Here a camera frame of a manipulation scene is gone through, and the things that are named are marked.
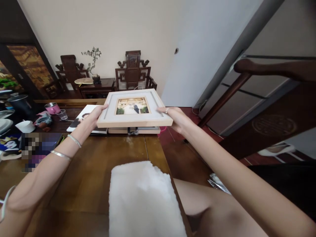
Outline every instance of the pink cup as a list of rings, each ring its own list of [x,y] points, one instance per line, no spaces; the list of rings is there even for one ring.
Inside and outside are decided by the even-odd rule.
[[[48,103],[45,105],[45,109],[50,113],[50,114],[57,114],[60,112],[60,108],[56,102]]]

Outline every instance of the wooden chair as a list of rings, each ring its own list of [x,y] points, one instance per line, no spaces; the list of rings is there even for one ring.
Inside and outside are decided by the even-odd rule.
[[[62,93],[68,92],[68,89],[64,81],[59,79],[42,87],[41,92],[47,99],[54,99]]]
[[[77,88],[75,80],[79,78],[90,77],[88,70],[83,69],[83,63],[76,63],[75,55],[62,55],[60,56],[62,64],[56,65],[59,71],[56,71],[60,81],[70,83],[76,92],[77,98],[82,99],[82,95]]]
[[[126,61],[118,62],[120,68],[115,69],[115,91],[136,89],[157,89],[157,84],[150,76],[149,60],[141,60],[141,51],[126,51]]]
[[[279,75],[300,84],[219,144],[237,159],[316,127],[316,61],[260,65],[242,59],[234,65],[241,75],[198,124],[203,127],[252,75]]]

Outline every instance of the white fluffy towel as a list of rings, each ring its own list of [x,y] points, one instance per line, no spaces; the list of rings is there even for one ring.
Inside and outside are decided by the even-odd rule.
[[[109,204],[110,237],[186,236],[170,176],[150,161],[113,168]]]

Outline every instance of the potted plant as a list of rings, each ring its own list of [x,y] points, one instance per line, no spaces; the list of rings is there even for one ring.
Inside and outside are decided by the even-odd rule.
[[[101,84],[100,76],[98,74],[93,74],[92,69],[95,68],[95,62],[98,60],[98,58],[101,57],[101,51],[99,48],[93,47],[92,50],[88,50],[87,52],[81,52],[82,55],[88,55],[93,58],[93,63],[88,63],[87,70],[92,74],[93,84]]]
[[[0,78],[0,91],[3,91],[5,89],[7,90],[13,90],[18,84],[14,81],[11,81],[7,78]]]

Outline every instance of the hand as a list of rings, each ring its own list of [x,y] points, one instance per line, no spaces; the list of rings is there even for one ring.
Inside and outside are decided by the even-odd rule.
[[[104,104],[104,105],[99,105],[94,108],[94,110],[86,117],[81,123],[83,124],[89,124],[93,125],[95,128],[96,127],[96,122],[98,121],[98,118],[102,112],[102,110],[106,109],[109,105]]]
[[[161,112],[161,113],[165,113],[166,112],[166,107],[162,107],[162,108],[157,108],[157,111]],[[191,119],[189,119],[188,116],[186,116],[184,114],[184,112],[178,108],[178,107],[169,107],[168,109],[168,113],[167,113],[172,119],[173,119],[173,123],[172,123],[172,128],[183,135],[183,132],[185,131],[185,129],[189,126],[189,125],[195,125]]]

